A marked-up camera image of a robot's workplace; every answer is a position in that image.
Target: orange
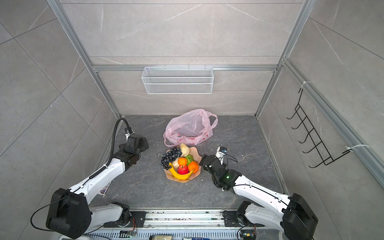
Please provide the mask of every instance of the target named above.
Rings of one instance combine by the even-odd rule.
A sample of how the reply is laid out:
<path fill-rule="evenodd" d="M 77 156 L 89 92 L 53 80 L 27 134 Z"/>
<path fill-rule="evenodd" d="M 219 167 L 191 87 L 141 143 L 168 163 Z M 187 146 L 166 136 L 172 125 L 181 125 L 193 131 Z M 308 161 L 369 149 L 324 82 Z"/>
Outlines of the orange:
<path fill-rule="evenodd" d="M 179 165 L 187 165 L 188 160 L 185 157 L 180 157 L 177 162 Z"/>
<path fill-rule="evenodd" d="M 197 172 L 198 169 L 199 169 L 199 165 L 197 164 L 197 162 L 192 161 L 190 164 L 188 164 L 189 171 L 193 170 L 193 173 L 195 173 Z"/>

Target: pink plastic bag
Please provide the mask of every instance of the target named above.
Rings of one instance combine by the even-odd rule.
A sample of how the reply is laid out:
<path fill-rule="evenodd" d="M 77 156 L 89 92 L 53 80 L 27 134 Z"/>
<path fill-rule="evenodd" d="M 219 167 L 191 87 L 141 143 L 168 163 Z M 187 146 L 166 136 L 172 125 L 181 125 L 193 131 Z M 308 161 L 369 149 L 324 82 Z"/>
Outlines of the pink plastic bag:
<path fill-rule="evenodd" d="M 216 120 L 211 126 L 209 117 L 214 116 Z M 217 125 L 217 116 L 204 109 L 196 109 L 184 113 L 179 117 L 172 118 L 163 134 L 164 144 L 173 147 L 185 143 L 186 145 L 197 145 L 212 137 L 212 129 Z"/>

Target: side wall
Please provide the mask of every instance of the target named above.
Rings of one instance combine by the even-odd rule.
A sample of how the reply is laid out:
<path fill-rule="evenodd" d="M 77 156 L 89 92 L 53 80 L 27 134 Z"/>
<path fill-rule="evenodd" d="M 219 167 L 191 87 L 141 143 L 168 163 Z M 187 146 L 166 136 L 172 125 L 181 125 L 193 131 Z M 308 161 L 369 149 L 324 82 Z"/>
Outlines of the side wall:
<path fill-rule="evenodd" d="M 361 137 L 383 158 L 382 1 L 317 1 L 290 60 Z M 265 138 L 290 194 L 305 197 L 319 218 L 315 239 L 382 239 L 384 190 L 354 153 L 329 165 L 329 154 L 311 139 L 311 125 L 295 113 L 300 89 L 283 70 L 259 118 Z M 300 105 L 333 158 L 347 144 L 305 91 Z M 311 132 L 315 143 L 318 139 Z"/>
<path fill-rule="evenodd" d="M 276 64 L 300 0 L 61 0 L 94 64 Z M 147 94 L 100 72 L 121 114 L 254 114 L 272 72 L 216 71 L 212 94 Z"/>
<path fill-rule="evenodd" d="M 115 117 L 45 0 L 0 3 L 0 76 L 0 239 L 48 239 L 29 218 L 91 174 Z"/>

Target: green fruit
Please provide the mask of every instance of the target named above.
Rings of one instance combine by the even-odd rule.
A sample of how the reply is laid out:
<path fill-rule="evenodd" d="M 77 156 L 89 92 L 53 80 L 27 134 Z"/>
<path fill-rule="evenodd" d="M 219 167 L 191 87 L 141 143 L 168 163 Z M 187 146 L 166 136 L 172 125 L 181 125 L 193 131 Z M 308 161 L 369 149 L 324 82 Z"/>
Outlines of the green fruit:
<path fill-rule="evenodd" d="M 193 157 L 192 157 L 192 155 L 187 155 L 187 156 L 185 156 L 185 158 L 187 159 L 187 166 L 188 166 L 191 162 L 193 162 Z"/>

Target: metal basket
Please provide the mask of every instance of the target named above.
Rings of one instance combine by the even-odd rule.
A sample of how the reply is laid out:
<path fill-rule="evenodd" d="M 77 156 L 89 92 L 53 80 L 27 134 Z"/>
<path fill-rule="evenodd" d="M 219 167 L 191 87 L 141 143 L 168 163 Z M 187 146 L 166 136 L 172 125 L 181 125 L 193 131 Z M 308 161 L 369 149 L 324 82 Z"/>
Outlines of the metal basket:
<path fill-rule="evenodd" d="M 212 93 L 212 67 L 146 67 L 142 80 L 148 94 Z"/>

